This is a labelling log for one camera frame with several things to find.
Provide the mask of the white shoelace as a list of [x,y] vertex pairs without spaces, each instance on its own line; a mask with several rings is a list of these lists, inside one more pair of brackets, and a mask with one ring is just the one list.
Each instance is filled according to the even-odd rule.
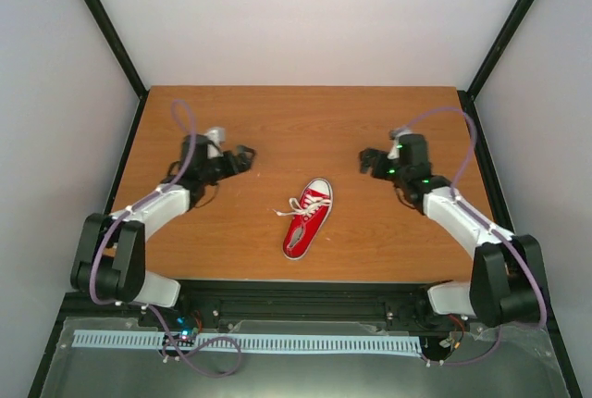
[[308,219],[321,207],[330,208],[331,205],[332,201],[329,198],[306,194],[303,201],[294,197],[289,199],[289,207],[291,208],[291,211],[281,212],[274,209],[274,213],[279,217],[304,216],[305,219]]

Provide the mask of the red canvas sneaker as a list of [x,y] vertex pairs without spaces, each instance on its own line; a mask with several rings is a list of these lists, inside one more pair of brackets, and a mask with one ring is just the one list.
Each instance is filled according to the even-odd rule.
[[311,180],[304,187],[301,195],[294,198],[303,201],[306,194],[329,198],[332,205],[330,208],[321,207],[308,219],[305,219],[304,216],[288,216],[291,217],[291,221],[282,244],[282,252],[290,260],[302,259],[307,254],[316,235],[329,217],[333,206],[333,189],[326,179],[316,178]]

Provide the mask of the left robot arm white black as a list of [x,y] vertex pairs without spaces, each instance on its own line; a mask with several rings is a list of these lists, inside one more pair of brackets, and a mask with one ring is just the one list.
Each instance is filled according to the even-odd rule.
[[192,303],[180,295],[180,283],[146,269],[146,244],[166,224],[195,208],[206,187],[251,169],[256,151],[245,145],[223,151],[215,133],[186,136],[181,159],[141,200],[114,213],[86,217],[70,271],[73,289],[88,293],[99,305],[160,306],[161,317],[172,326],[191,319]]

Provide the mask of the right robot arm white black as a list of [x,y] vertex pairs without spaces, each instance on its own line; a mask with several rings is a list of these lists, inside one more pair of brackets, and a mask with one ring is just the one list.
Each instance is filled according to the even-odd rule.
[[450,180],[434,174],[423,135],[405,131],[390,151],[366,148],[359,161],[361,172],[391,182],[405,204],[436,222],[472,259],[469,281],[427,288],[433,314],[475,318],[489,327],[546,325],[547,280],[539,242],[490,221]]

